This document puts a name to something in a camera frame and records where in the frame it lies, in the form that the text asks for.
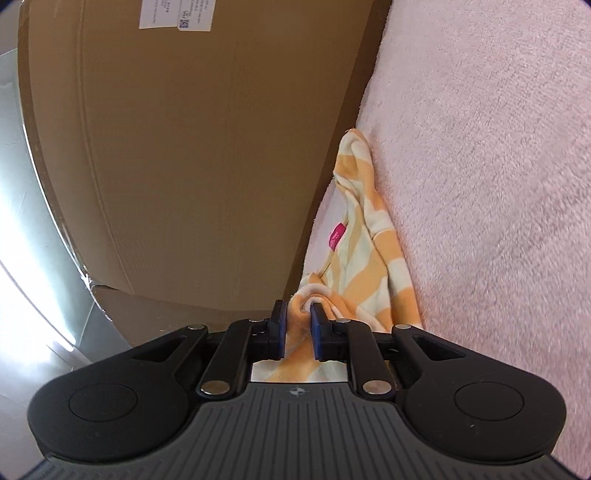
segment magenta fabric tag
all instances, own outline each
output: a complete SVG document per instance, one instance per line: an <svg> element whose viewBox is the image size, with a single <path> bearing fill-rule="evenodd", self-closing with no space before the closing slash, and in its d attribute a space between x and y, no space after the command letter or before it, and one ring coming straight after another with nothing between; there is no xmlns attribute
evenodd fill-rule
<svg viewBox="0 0 591 480"><path fill-rule="evenodd" d="M347 227L345 227L345 225L340 223L335 227L333 232L330 234L329 247L333 252L335 251L336 246L339 244L339 241L342 238L343 234L345 233L345 230L347 230Z"/></svg>

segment striped fabric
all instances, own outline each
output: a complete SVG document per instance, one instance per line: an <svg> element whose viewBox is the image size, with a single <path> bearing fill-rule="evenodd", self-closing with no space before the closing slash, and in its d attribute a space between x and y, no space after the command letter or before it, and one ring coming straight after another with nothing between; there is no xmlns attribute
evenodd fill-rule
<svg viewBox="0 0 591 480"><path fill-rule="evenodd" d="M314 359L310 305L321 303L329 319L367 323L389 332L397 323L421 327L413 284L392 221L375 190L369 145L349 130L339 145L335 183L347 202L346 227L324 267L305 275L288 306L285 358L253 365L253 381L346 381L340 362Z"/></svg>

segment bright light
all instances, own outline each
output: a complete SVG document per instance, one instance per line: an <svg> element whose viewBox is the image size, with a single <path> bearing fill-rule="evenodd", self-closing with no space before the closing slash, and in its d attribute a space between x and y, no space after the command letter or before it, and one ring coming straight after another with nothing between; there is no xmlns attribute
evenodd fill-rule
<svg viewBox="0 0 591 480"><path fill-rule="evenodd" d="M27 239L1 196L0 260L19 288L61 333L59 335L47 324L0 268L0 348L26 361L37 361L37 354L48 355L45 345L53 342L73 351L76 341L66 327L51 283L35 261Z"/></svg>

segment orange and white striped towel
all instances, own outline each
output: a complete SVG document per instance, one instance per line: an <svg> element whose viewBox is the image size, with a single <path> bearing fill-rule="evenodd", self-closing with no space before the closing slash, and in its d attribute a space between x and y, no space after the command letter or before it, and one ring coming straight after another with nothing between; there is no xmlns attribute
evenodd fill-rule
<svg viewBox="0 0 591 480"><path fill-rule="evenodd" d="M334 176L346 198L345 231L322 270L305 275L289 302L285 358L255 363L252 381L347 380L344 364L314 359L312 303L321 303L329 319L360 320L375 332L389 332L398 323L421 327L406 261L375 190L369 145L359 131L349 130L341 140Z"/></svg>

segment silver screw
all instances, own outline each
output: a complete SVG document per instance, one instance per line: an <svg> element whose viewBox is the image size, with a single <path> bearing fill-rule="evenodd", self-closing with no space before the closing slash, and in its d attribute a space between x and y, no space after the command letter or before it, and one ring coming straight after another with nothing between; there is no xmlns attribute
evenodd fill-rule
<svg viewBox="0 0 591 480"><path fill-rule="evenodd" d="M207 395L224 395L230 391L230 384L223 380L210 380L201 385L201 391Z"/></svg>
<svg viewBox="0 0 591 480"><path fill-rule="evenodd" d="M363 391L370 395L384 395L392 390L392 385L384 380L370 380L363 384Z"/></svg>

